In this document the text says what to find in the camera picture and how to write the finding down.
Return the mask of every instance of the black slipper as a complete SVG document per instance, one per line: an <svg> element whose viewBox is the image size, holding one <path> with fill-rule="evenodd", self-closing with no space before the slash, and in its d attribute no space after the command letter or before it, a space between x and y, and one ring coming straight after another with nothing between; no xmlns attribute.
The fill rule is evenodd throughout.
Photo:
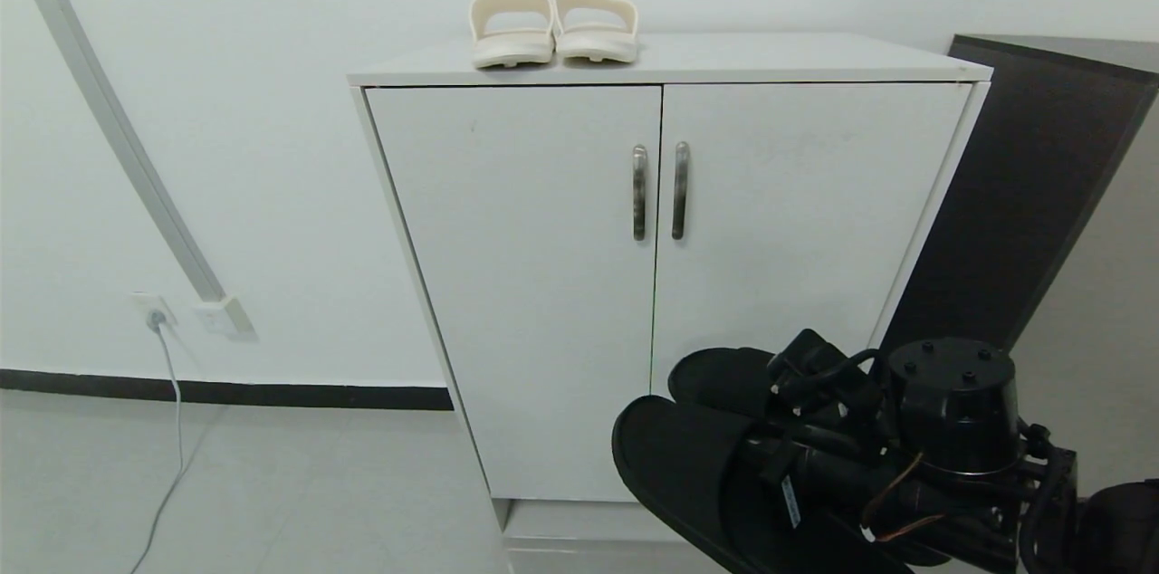
<svg viewBox="0 0 1159 574"><path fill-rule="evenodd" d="M624 484L658 519L734 574L912 574L829 513L787 525L759 466L734 458L755 420L646 397L615 421Z"/></svg>
<svg viewBox="0 0 1159 574"><path fill-rule="evenodd" d="M684 357L668 376L678 405L700 405L749 417L764 417L772 394L772 353L757 348L708 348Z"/></svg>

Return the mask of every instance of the cream slide sandal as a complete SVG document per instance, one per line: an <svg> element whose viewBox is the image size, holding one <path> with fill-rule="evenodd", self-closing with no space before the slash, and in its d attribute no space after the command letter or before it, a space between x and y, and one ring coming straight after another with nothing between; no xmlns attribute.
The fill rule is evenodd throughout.
<svg viewBox="0 0 1159 574"><path fill-rule="evenodd" d="M496 14L539 13L544 28L487 30ZM474 0L471 2L471 34L475 42L472 65L476 70L518 63L549 63L555 49L552 27L555 23L551 0Z"/></svg>
<svg viewBox="0 0 1159 574"><path fill-rule="evenodd" d="M567 27L568 13L578 8L617 14L624 24L584 22ZM636 59L636 7L628 0L555 0L557 37L555 52L562 58L588 58L596 63Z"/></svg>

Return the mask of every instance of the cabinet handle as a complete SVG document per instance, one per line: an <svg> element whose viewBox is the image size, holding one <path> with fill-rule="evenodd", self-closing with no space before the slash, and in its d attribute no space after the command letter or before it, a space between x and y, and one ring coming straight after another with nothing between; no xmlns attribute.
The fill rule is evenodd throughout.
<svg viewBox="0 0 1159 574"><path fill-rule="evenodd" d="M632 237L644 240L644 189L648 172L648 150L637 144L632 150Z"/></svg>
<svg viewBox="0 0 1159 574"><path fill-rule="evenodd" d="M672 205L672 239L684 239L684 208L688 202L688 145L676 145L676 199Z"/></svg>

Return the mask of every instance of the wall socket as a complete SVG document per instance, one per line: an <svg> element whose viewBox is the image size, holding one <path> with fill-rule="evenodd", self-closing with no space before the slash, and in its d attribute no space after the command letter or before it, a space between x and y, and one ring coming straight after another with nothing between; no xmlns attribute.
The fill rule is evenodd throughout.
<svg viewBox="0 0 1159 574"><path fill-rule="evenodd" d="M141 291L133 291L129 295L130 301L133 304L133 308L141 317L141 322L148 322L148 314L153 310L161 310L165 314L166 325L177 325L177 317L173 315L169 311L169 305L166 305L165 298L161 298L156 293L144 293Z"/></svg>
<svg viewBox="0 0 1159 574"><path fill-rule="evenodd" d="M194 314L202 320L205 330L211 334L236 336L254 330L249 318L241 308L241 303L233 296L214 303L198 303L194 305Z"/></svg>

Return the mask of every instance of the cable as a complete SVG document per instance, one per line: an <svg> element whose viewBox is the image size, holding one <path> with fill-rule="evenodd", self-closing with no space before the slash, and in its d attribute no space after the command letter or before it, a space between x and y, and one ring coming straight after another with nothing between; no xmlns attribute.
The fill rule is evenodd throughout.
<svg viewBox="0 0 1159 574"><path fill-rule="evenodd" d="M173 484L169 484L169 489L165 493L165 497L161 499L161 504L156 507L156 514L153 515L153 525L148 530L148 540L145 543L145 551L141 552L140 558L137 559L137 565L133 565L129 574L137 574L141 562L145 562L145 557L148 555L150 548L153 548L153 536L156 535L156 525L161 521L161 513L165 511L166 504L169 503L173 492L177 489L177 484L185 475L185 449L181 439L181 386L177 384L177 376L173 372L173 358L169 357L169 346L165 342L165 335L161 334L161 325L165 321L166 318L161 311L153 310L150 312L147 325L153 334L156 334L156 337L161 340L161 350L165 351L165 365L169 369L169 383L173 384L173 393L177 401L177 474L173 478Z"/></svg>
<svg viewBox="0 0 1159 574"><path fill-rule="evenodd" d="M901 538L902 536L909 533L910 531L913 531L914 529L921 529L926 524L933 524L934 522L938 522L942 517L946 517L946 514L931 515L928 517L923 517L923 519L918 519L916 522L911 522L910 524L906 524L905 526L902 526L897 531L890 531L889 533L885 533L884 536L881 536L880 538L877 538L877 542L879 543L887 543L887 542L894 540L894 538Z"/></svg>
<svg viewBox="0 0 1159 574"><path fill-rule="evenodd" d="M1058 448L1051 445L1049 441L1044 442L1048 445L1047 475L1043 478L1042 484L1038 485L1035 500L1030 502L1030 508L1022 516L1022 522L1018 530L1018 553L1028 574L1045 574L1047 572L1038 561L1035 548L1037 540L1035 538L1038 532L1038 523L1047 511L1047 504L1050 503L1051 497L1054 497L1055 492L1063 484L1064 479L1063 459Z"/></svg>
<svg viewBox="0 0 1159 574"><path fill-rule="evenodd" d="M823 370L816 375L806 377L806 380L810 384L825 384L837 379L837 377L840 377L841 373L848 371L850 369L857 368L869 359L876 359L879 356L881 356L881 350L876 350L874 348L861 350L829 370Z"/></svg>
<svg viewBox="0 0 1159 574"><path fill-rule="evenodd" d="M901 484L906 477L909 477L911 472L913 472L913 468L921 463L924 455L925 452L918 452L918 456L913 457L913 462L910 463L909 467L902 471L902 474L895 477L894 480L889 482L889 486L882 488L882 492L877 493L874 499L869 500L869 503L866 504L865 511L861 511L862 526L869 526L869 522L873 521L874 513L877 513L877 509L881 508L881 504L885 501L885 496L889 495L890 491L896 488L897 485Z"/></svg>

